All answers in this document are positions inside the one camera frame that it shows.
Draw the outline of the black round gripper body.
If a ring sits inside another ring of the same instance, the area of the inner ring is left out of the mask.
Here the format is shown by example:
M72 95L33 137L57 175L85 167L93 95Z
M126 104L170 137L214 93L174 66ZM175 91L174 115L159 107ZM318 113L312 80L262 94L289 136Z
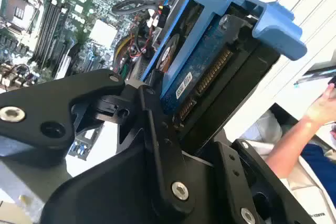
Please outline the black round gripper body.
M136 146L63 183L46 202L40 223L234 223L221 202L212 164L184 154L196 196L184 219L153 207L145 149Z

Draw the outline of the person's hand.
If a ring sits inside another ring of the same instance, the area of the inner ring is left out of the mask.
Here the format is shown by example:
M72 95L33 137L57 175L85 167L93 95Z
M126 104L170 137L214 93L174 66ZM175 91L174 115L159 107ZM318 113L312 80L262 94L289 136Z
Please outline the person's hand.
M335 87L331 83L308 108L305 118L314 125L323 126L335 122Z

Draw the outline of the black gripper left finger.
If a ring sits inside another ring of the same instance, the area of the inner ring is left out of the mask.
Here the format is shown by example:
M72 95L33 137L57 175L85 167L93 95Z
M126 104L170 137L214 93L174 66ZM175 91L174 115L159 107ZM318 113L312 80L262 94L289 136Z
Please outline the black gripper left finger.
M39 167L64 158L75 135L101 121L121 125L123 140L145 147L157 211L192 211L195 199L182 150L158 93L99 69L1 94L1 156Z

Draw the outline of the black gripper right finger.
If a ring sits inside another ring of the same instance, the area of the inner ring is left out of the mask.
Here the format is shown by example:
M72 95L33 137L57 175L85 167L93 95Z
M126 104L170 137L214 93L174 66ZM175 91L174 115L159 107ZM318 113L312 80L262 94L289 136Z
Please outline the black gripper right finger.
M223 223L314 222L247 142L214 142L214 168Z

